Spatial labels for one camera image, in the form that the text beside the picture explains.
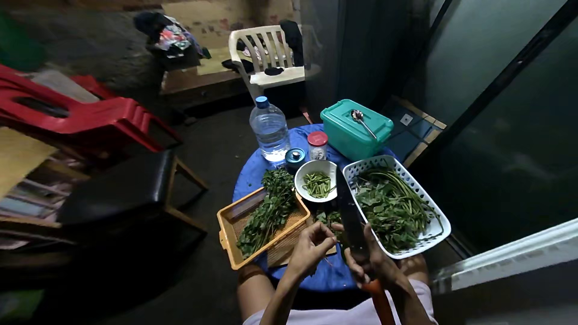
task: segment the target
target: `small blue canister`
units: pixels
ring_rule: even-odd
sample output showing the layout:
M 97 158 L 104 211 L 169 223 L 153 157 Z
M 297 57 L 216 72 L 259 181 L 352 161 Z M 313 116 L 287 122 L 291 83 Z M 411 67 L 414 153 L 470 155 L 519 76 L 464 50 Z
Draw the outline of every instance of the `small blue canister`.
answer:
M 305 151 L 301 148 L 289 149 L 285 153 L 285 161 L 289 169 L 297 170 L 305 163 Z

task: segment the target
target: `metal spoon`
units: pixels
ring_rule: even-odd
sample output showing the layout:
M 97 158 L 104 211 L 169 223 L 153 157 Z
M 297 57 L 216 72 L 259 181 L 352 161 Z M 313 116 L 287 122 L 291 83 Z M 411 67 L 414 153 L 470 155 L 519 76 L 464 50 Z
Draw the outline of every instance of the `metal spoon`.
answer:
M 369 127 L 367 125 L 365 125 L 365 122 L 363 122 L 363 113 L 361 113 L 360 110 L 356 110 L 356 109 L 352 110 L 351 111 L 351 117 L 355 121 L 361 123 L 361 125 L 363 125 L 367 129 L 369 134 L 371 134 L 377 140 L 377 137 L 375 136 L 375 134 L 373 134 L 373 132 L 369 129 Z

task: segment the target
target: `round table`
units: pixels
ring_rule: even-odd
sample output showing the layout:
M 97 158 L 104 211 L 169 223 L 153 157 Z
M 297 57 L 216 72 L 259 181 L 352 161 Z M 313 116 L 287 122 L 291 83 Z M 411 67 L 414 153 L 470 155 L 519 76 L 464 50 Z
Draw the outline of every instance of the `round table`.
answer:
M 323 124 L 304 125 L 289 130 L 291 147 L 299 147 L 305 150 L 305 161 L 309 161 L 309 144 L 307 143 L 307 136 L 313 131 L 323 131 Z M 397 156 L 395 156 L 395 154 L 387 147 L 383 147 L 383 149 L 376 155 L 378 154 L 389 154 L 397 158 Z M 339 169 L 343 169 L 346 165 L 352 163 L 352 161 L 343 157 L 337 150 L 330 146 L 327 146 L 327 160 L 333 161 L 337 164 Z M 274 166 L 264 159 L 261 155 L 261 150 L 257 149 L 251 157 L 249 157 L 239 174 L 239 178 L 235 184 L 235 191 L 233 192 L 233 202 L 260 188 L 262 186 L 261 179 L 263 178 L 263 174 L 267 169 L 272 168 L 274 168 Z M 357 288 L 349 268 L 341 257 L 341 247 L 339 244 L 336 248 L 337 254 L 327 257 L 327 260 L 331 265 L 329 265 L 326 260 L 321 260 L 317 266 L 315 274 L 305 278 L 301 283 L 300 288 L 313 291 L 338 291 Z M 287 268 L 286 266 L 268 268 L 266 253 L 257 257 L 255 262 L 261 266 L 265 272 L 276 279 L 280 279 Z

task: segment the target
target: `orange plastic basket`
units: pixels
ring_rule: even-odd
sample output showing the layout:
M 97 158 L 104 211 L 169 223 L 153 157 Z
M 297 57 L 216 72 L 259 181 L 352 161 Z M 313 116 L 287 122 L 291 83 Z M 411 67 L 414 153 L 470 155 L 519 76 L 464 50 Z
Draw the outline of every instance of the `orange plastic basket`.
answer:
M 312 223 L 311 213 L 303 204 L 301 196 L 295 192 L 298 210 L 289 215 L 285 226 L 275 233 L 270 242 L 244 259 L 243 253 L 237 247 L 237 237 L 249 220 L 251 212 L 261 204 L 266 195 L 267 191 L 262 187 L 217 212 L 218 223 L 221 226 L 221 231 L 218 234 L 219 239 L 221 246 L 229 255 L 232 269 L 242 268 L 266 250 L 267 263 L 270 267 L 286 264 L 291 257 L 293 246 L 297 243 L 299 234 Z

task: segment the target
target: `white plastic chair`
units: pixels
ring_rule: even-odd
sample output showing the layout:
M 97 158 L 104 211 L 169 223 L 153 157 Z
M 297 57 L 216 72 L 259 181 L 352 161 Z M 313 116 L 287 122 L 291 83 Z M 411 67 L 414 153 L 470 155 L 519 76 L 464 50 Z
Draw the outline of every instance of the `white plastic chair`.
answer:
M 282 43 L 279 42 L 278 35 L 281 35 Z M 255 41 L 261 60 L 258 59 L 257 52 L 247 36 L 251 36 L 253 41 Z M 268 54 L 265 54 L 265 48 L 263 48 L 259 36 L 265 42 Z M 253 68 L 255 69 L 252 73 L 248 74 L 241 63 L 241 58 L 239 57 L 239 52 L 241 51 L 237 51 L 237 41 L 239 39 L 245 43 L 251 54 L 250 61 L 253 62 Z M 257 97 L 263 95 L 263 90 L 266 88 L 305 80 L 304 67 L 294 67 L 292 50 L 287 45 L 285 33 L 280 25 L 232 31 L 229 36 L 229 52 L 231 52 L 231 61 L 237 66 L 239 73 L 243 77 L 253 102 Z M 268 67 L 282 67 L 284 71 L 276 76 L 268 76 L 264 72 Z

